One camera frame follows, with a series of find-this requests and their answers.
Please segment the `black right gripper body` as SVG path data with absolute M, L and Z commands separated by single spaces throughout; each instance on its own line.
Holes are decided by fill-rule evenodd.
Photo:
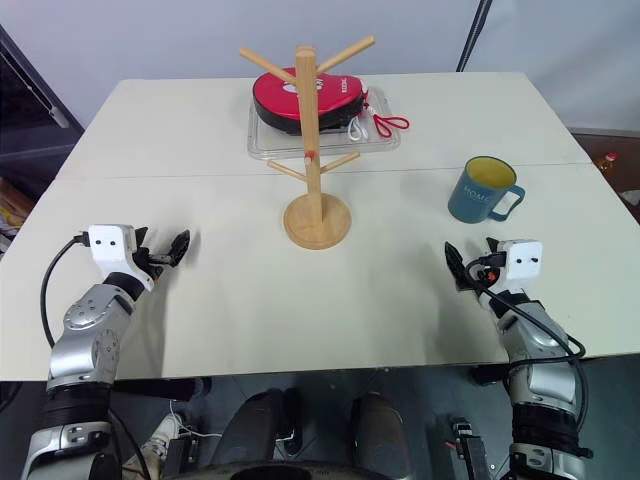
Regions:
M 506 254 L 490 253 L 469 262 L 464 275 L 476 292 L 478 300 L 505 299 Z

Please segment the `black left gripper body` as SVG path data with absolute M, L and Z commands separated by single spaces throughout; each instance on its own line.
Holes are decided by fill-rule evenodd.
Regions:
M 168 255 L 152 254 L 147 247 L 139 247 L 132 253 L 132 271 L 145 289 L 153 289 L 164 270 L 173 267 Z

